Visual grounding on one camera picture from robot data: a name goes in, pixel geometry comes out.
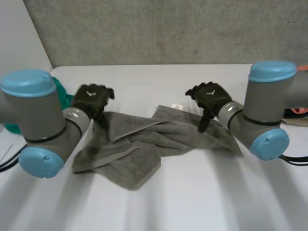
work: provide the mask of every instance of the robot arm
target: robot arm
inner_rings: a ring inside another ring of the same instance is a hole
[[[308,105],[305,74],[296,74],[296,66],[285,61],[253,64],[244,106],[213,83],[195,86],[186,95],[204,108],[204,115],[217,116],[252,154],[270,160],[281,156],[289,144],[288,134],[280,128],[284,110]]]
[[[91,119],[108,127],[102,112],[109,98],[114,98],[112,89],[82,85],[62,112],[48,72],[13,72],[0,81],[0,123],[18,124],[22,131],[27,147],[19,156],[21,167],[33,176],[51,178],[63,168]]]

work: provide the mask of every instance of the black cable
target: black cable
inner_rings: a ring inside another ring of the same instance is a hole
[[[14,155],[12,156],[9,160],[5,161],[3,164],[0,165],[0,172],[4,172],[12,167],[14,167],[18,163],[18,159],[14,160],[22,150],[26,147],[26,144]]]
[[[280,158],[292,162],[308,162],[308,156],[291,157],[291,156],[281,155]]]
[[[296,164],[296,163],[292,163],[292,162],[290,162],[290,161],[288,161],[288,160],[285,160],[285,159],[283,159],[283,158],[281,158],[281,157],[279,157],[281,160],[284,160],[285,162],[287,162],[288,164],[291,164],[291,165],[295,165],[295,166],[308,166],[308,163],[306,163],[306,164]]]
[[[10,168],[14,167],[18,163],[18,159],[16,159],[14,162],[9,164],[8,166],[5,166],[3,168],[0,168],[0,172],[4,172],[6,170],[9,170]]]

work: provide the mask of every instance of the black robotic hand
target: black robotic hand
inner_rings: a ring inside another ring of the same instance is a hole
[[[189,89],[185,95],[190,95],[199,107],[202,107],[203,116],[199,124],[199,131],[205,132],[210,119],[218,116],[221,108],[232,101],[230,95],[217,83],[201,83]]]
[[[96,120],[103,129],[108,129],[103,111],[109,98],[115,98],[114,90],[111,88],[96,84],[81,85],[71,105],[84,111],[89,119]]]

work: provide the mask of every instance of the gray wall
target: gray wall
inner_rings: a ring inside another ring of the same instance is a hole
[[[24,0],[53,67],[308,64],[307,0]]]

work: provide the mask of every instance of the white table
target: white table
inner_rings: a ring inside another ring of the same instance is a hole
[[[74,93],[80,84],[115,90],[106,110],[151,117],[161,104],[201,114],[185,91],[201,82],[221,84],[244,102],[250,65],[76,66],[52,70]],[[286,155],[307,155],[308,129],[283,125],[291,143]],[[130,192],[99,175],[73,175],[71,164],[84,137],[59,175],[34,178],[17,166],[0,174],[1,231],[306,231],[308,168],[282,160],[260,161],[194,150],[162,158],[160,169]],[[0,141],[22,144],[7,131]]]

